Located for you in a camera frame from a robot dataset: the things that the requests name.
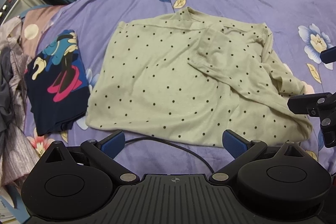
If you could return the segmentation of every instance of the white circle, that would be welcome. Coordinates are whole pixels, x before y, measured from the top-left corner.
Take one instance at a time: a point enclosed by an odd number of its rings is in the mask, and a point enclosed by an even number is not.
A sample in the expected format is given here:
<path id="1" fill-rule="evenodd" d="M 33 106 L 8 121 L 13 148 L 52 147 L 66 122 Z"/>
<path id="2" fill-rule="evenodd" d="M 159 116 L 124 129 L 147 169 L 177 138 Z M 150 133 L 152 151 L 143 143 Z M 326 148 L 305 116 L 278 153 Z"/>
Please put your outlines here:
<path id="1" fill-rule="evenodd" d="M 26 39 L 33 39 L 39 33 L 39 27 L 36 24 L 29 24 L 24 30 L 24 36 Z"/>

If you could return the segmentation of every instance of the clothing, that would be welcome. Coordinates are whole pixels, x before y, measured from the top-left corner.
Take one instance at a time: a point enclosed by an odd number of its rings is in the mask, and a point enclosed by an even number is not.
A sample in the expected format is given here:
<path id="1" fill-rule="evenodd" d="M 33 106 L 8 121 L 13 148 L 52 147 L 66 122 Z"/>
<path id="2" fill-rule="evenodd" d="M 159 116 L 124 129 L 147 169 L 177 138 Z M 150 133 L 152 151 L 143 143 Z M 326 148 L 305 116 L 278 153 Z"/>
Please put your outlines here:
<path id="1" fill-rule="evenodd" d="M 89 99 L 88 126 L 222 147 L 231 129 L 268 145 L 309 137 L 304 115 L 287 107 L 303 94 L 272 50 L 265 24 L 176 14 L 120 22 Z"/>
<path id="2" fill-rule="evenodd" d="M 22 23 L 14 17 L 0 27 L 0 51 L 10 48 L 10 64 L 13 77 L 9 80 L 13 119 L 5 132 L 5 145 L 0 157 L 0 186 L 13 183 L 22 185 L 26 175 L 30 173 L 38 156 L 27 138 L 23 135 L 26 117 L 26 92 L 23 73 L 30 57 L 22 53 L 18 44 Z"/>
<path id="3" fill-rule="evenodd" d="M 38 136 L 69 130 L 85 115 L 90 90 L 73 30 L 31 61 L 25 81 Z"/>
<path id="4" fill-rule="evenodd" d="M 10 61 L 11 49 L 4 47 L 0 53 L 0 157 L 5 145 L 5 130 L 13 118 L 8 83 L 13 78 Z"/>
<path id="5" fill-rule="evenodd" d="M 26 12 L 21 32 L 21 48 L 24 54 L 28 54 L 31 58 L 36 56 L 36 49 L 41 36 L 50 27 L 51 18 L 62 7 L 40 7 Z"/>

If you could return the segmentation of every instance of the circular black cover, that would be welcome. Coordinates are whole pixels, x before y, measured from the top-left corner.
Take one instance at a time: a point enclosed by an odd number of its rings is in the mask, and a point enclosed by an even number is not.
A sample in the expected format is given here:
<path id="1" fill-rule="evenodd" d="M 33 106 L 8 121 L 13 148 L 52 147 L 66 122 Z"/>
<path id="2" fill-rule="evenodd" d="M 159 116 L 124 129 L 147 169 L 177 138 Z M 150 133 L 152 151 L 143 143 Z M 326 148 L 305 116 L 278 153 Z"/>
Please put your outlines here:
<path id="1" fill-rule="evenodd" d="M 112 181 L 104 172 L 74 161 L 34 167 L 21 196 L 28 212 L 50 220 L 72 220 L 102 208 L 112 195 Z"/>
<path id="2" fill-rule="evenodd" d="M 290 214 L 321 203 L 330 185 L 330 174 L 308 154 L 253 161 L 237 175 L 239 193 L 248 203 Z"/>

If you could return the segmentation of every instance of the purple bedsheet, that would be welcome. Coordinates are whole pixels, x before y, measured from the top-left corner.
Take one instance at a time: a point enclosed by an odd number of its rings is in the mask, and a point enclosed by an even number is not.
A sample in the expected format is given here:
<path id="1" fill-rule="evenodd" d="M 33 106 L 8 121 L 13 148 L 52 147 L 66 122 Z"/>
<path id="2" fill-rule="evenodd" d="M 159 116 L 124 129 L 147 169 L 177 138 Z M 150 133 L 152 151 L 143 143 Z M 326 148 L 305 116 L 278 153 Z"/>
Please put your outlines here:
<path id="1" fill-rule="evenodd" d="M 336 45 L 336 0 L 179 0 L 176 3 L 175 1 L 78 0 L 62 8 L 54 16 L 53 25 L 42 38 L 38 52 L 64 29 L 75 30 L 89 84 L 94 86 L 105 49 L 119 21 L 130 22 L 134 19 L 177 12 L 181 5 L 188 5 L 210 15 L 243 22 L 265 22 L 273 31 L 275 52 L 294 76 L 305 82 L 308 92 L 336 91 L 332 64 L 326 66 L 319 58 L 321 50 Z M 335 149 L 324 147 L 319 119 L 311 118 L 311 121 L 314 131 L 310 139 L 301 146 L 318 158 L 321 165 L 330 173 L 334 173 Z M 25 135 L 33 136 L 34 128 L 33 115 L 28 111 Z M 45 136 L 44 147 L 38 147 L 37 150 L 42 153 L 50 139 L 63 140 L 69 146 L 75 146 L 87 139 L 101 140 L 108 134 L 91 128 L 86 129 L 84 120 L 81 119 L 75 122 L 68 134 Z M 126 133 L 127 139 L 138 136 L 135 133 Z M 232 160 L 224 148 L 183 146 L 205 158 L 215 171 Z M 115 159 L 140 177 L 145 173 L 210 174 L 207 167 L 192 155 L 153 141 L 128 144 Z"/>

